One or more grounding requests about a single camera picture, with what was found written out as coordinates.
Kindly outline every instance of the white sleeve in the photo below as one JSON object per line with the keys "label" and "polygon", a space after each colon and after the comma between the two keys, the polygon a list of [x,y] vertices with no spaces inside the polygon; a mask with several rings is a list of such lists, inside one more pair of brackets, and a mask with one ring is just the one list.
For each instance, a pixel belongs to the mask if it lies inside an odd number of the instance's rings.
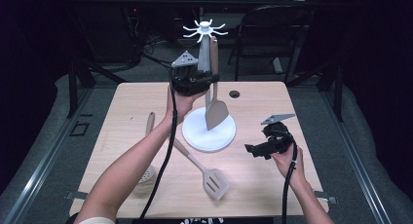
{"label": "white sleeve", "polygon": [[79,224],[115,224],[115,223],[106,217],[92,217],[92,218],[86,219],[85,221]]}

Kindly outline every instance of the wooden table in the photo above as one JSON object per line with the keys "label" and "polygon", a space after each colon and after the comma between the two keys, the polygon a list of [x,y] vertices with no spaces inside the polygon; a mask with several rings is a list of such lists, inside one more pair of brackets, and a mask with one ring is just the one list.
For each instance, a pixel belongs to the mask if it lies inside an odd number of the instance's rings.
{"label": "wooden table", "polygon": [[[89,193],[103,171],[145,134],[151,111],[159,124],[166,111],[167,83],[124,83],[112,100],[79,191]],[[230,91],[240,92],[232,98]],[[180,152],[173,149],[158,192],[147,218],[187,217],[252,217],[282,214],[284,178],[273,160],[253,158],[244,145],[266,141],[260,123],[273,114],[295,113],[282,82],[221,82],[218,99],[226,102],[237,125],[231,144],[216,153],[202,153],[189,146],[178,126],[178,138],[207,168],[219,168],[229,182],[230,190],[220,201],[210,198],[203,188],[202,173]],[[194,110],[205,106],[205,99],[194,103]],[[306,176],[315,190],[322,191],[306,141],[296,117],[282,121],[304,151]],[[156,171],[164,161],[168,142],[154,159]],[[118,217],[139,217],[155,183],[155,176],[139,184],[121,206]],[[325,210],[328,204],[320,201]],[[75,200],[70,214],[80,210],[82,200]],[[301,207],[290,190],[288,215],[301,215]]]}

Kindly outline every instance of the person's arm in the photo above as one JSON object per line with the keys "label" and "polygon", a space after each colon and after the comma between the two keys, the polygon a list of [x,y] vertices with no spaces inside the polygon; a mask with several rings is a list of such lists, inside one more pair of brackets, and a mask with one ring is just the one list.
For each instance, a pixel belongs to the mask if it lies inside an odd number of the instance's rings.
{"label": "person's arm", "polygon": [[[334,223],[330,216],[325,212],[319,203],[313,188],[308,183],[304,174],[303,150],[297,146],[297,164],[289,180],[289,186],[298,199],[303,209],[304,218],[308,224],[328,224]],[[293,146],[290,145],[288,150],[283,154],[274,153],[271,156],[276,161],[277,167],[283,177],[286,177],[289,165],[292,160]]]}
{"label": "person's arm", "polygon": [[[193,96],[182,96],[178,93],[175,95],[178,124],[182,123],[184,116],[192,109],[194,101],[201,95],[203,93]],[[167,113],[162,122],[119,157],[100,176],[83,203],[75,220],[76,224],[92,217],[106,217],[115,222],[120,206],[169,137],[172,126],[172,111],[169,90]]]}

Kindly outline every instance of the spatula handle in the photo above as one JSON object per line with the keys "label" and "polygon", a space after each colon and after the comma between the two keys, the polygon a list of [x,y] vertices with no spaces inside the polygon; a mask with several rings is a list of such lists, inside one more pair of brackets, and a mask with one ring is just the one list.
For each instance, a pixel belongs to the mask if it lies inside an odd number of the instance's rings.
{"label": "spatula handle", "polygon": [[173,142],[173,146],[175,146],[175,148],[177,150],[179,150],[179,152],[181,152],[183,155],[185,155],[185,157],[187,157],[193,164],[195,164],[195,166],[197,166],[202,172],[204,172],[206,170],[206,168],[200,164],[200,162],[198,162],[194,156],[192,156],[188,150],[185,148],[185,146],[182,145],[182,143],[176,138],[175,141]]}
{"label": "spatula handle", "polygon": [[175,148],[177,150],[179,150],[179,152],[181,152],[183,155],[185,155],[186,157],[188,157],[190,155],[190,153],[188,152],[188,150],[185,148],[185,146],[182,145],[182,143],[176,138],[175,141],[173,142],[173,145],[175,146]]}
{"label": "spatula handle", "polygon": [[[212,74],[218,74],[218,41],[215,36],[209,39],[209,57],[210,57],[210,71]],[[218,84],[213,83],[212,100],[218,99]]]}
{"label": "spatula handle", "polygon": [[209,39],[209,57],[210,57],[210,71],[212,74],[218,74],[218,41],[215,36]]}
{"label": "spatula handle", "polygon": [[154,129],[154,124],[155,124],[155,113],[151,112],[148,116],[148,122],[146,123],[146,134],[148,135],[149,132],[152,131],[152,129]]}

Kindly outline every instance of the slotted spatula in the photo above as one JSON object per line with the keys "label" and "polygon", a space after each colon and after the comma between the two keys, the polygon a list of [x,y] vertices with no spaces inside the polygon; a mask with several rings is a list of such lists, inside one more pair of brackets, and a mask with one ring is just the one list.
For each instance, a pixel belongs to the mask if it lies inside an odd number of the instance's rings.
{"label": "slotted spatula", "polygon": [[[210,70],[218,74],[218,41],[212,36],[209,41]],[[212,101],[206,106],[206,128],[211,130],[222,123],[229,115],[227,105],[218,100],[218,82],[213,83]]]}
{"label": "slotted spatula", "polygon": [[203,172],[204,190],[206,190],[206,193],[212,198],[219,201],[230,188],[230,184],[222,171],[217,168],[205,168],[186,150],[185,146],[183,146],[178,139],[175,139],[173,145]]}

